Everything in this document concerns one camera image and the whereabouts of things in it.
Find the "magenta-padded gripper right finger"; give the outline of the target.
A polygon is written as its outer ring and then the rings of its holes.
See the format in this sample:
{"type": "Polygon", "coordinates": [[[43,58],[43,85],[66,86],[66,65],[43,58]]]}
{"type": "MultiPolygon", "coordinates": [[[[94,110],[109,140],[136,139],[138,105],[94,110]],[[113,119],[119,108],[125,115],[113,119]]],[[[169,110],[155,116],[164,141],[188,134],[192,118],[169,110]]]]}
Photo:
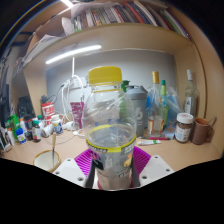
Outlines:
{"type": "Polygon", "coordinates": [[[143,187],[174,173],[159,155],[150,156],[138,147],[134,147],[133,167],[131,188],[143,187]]]}

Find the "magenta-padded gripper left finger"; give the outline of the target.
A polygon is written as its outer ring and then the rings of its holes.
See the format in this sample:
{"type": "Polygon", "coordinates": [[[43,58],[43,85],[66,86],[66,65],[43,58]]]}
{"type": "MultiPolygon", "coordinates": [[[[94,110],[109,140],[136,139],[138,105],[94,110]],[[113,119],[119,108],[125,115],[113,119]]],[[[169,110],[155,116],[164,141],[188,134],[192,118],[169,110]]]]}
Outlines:
{"type": "Polygon", "coordinates": [[[81,187],[85,186],[91,168],[90,150],[85,150],[76,158],[65,159],[54,174],[81,187]]]}

